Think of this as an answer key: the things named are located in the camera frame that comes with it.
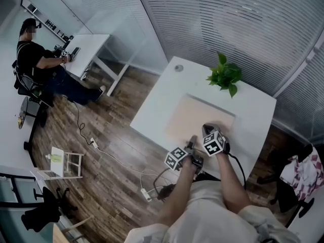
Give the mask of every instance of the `patterned cloth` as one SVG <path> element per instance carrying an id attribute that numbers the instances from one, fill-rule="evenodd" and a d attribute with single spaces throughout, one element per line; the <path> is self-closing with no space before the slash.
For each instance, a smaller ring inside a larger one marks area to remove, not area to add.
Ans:
<path id="1" fill-rule="evenodd" d="M 280 179 L 293 187 L 298 200 L 304 200 L 324 185 L 323 165 L 314 147 L 312 153 L 301 163 L 297 156 L 293 156 L 291 160 L 283 169 Z"/>

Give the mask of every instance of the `black t-shirt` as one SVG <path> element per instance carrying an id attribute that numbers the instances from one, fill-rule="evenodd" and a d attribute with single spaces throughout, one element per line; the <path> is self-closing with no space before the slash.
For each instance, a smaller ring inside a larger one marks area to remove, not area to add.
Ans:
<path id="1" fill-rule="evenodd" d="M 18 42 L 17 49 L 18 48 L 20 48 L 17 55 L 17 65 L 19 66 L 19 69 L 32 78 L 36 83 L 45 84 L 46 81 L 53 76 L 55 67 L 41 69 L 37 68 L 36 65 L 42 57 L 55 58 L 54 54 L 34 42 Z"/>

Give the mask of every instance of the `white sleeve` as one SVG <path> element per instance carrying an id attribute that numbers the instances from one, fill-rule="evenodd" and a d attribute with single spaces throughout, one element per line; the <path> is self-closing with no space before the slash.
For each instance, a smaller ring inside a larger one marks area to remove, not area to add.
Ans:
<path id="1" fill-rule="evenodd" d="M 247 206 L 238 215 L 255 227 L 260 235 L 260 242 L 274 239 L 278 243 L 300 243 L 300 239 L 285 228 L 265 207 Z"/>
<path id="2" fill-rule="evenodd" d="M 125 243 L 162 243 L 169 229 L 163 224 L 153 224 L 143 228 L 132 229 Z"/>

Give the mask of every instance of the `black cable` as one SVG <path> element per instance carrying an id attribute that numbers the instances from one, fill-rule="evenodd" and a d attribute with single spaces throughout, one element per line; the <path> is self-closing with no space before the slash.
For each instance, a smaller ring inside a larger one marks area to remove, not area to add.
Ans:
<path id="1" fill-rule="evenodd" d="M 88 140 L 87 140 L 87 138 L 81 134 L 81 131 L 85 128 L 86 124 L 85 123 L 81 123 L 79 125 L 79 108 L 78 108 L 78 106 L 76 105 L 75 102 L 72 101 L 72 103 L 74 103 L 75 106 L 76 106 L 76 108 L 77 108 L 77 121 L 76 121 L 76 124 L 77 124 L 77 127 L 79 128 L 80 135 L 86 140 L 87 144 L 90 146 L 93 142 L 90 142 L 89 143 Z"/>
<path id="2" fill-rule="evenodd" d="M 156 177 L 156 179 L 154 180 L 154 182 L 153 182 L 153 186 L 154 186 L 154 189 L 155 189 L 155 192 L 157 193 L 157 195 L 159 196 L 159 192 L 157 191 L 157 188 L 156 188 L 156 185 L 155 185 L 155 183 L 157 182 L 157 180 L 161 177 L 161 175 L 164 173 L 164 172 L 166 172 L 167 170 L 169 170 L 170 168 L 166 168 L 166 169 L 164 169 L 157 177 Z"/>
<path id="3" fill-rule="evenodd" d="M 233 159 L 235 159 L 236 160 L 236 162 L 238 163 L 238 166 L 239 166 L 239 168 L 241 169 L 241 172 L 242 172 L 242 174 L 243 174 L 243 178 L 244 178 L 244 190 L 246 190 L 247 189 L 247 181 L 246 181 L 246 179 L 245 179 L 245 174 L 244 174 L 244 171 L 243 171 L 243 168 L 242 168 L 242 166 L 241 166 L 241 163 L 238 161 L 238 159 L 237 159 L 237 157 L 236 156 L 233 156 L 231 153 L 227 153 L 228 155 L 230 155 Z"/>

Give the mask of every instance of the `potted plant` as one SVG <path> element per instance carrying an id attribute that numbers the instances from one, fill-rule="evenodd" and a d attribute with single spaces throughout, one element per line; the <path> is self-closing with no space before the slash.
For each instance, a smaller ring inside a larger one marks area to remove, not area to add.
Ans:
<path id="1" fill-rule="evenodd" d="M 237 92 L 237 86 L 234 85 L 237 81 L 241 80 L 242 71 L 234 63 L 228 63 L 224 54 L 218 52 L 219 63 L 217 68 L 211 68 L 212 75 L 206 80 L 209 80 L 209 85 L 218 85 L 221 90 L 229 90 L 229 94 L 233 96 Z"/>

